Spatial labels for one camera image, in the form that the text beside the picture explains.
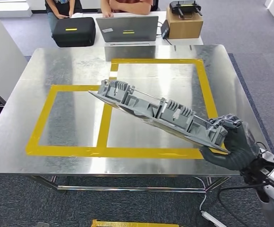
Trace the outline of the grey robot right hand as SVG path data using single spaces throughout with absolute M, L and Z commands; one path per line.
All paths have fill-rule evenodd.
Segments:
M 232 114 L 220 116 L 213 121 L 220 123 L 228 132 L 223 143 L 230 153 L 223 155 L 212 152 L 208 147 L 201 147 L 199 151 L 205 160 L 229 170 L 241 171 L 259 155 L 260 147 L 247 122 Z

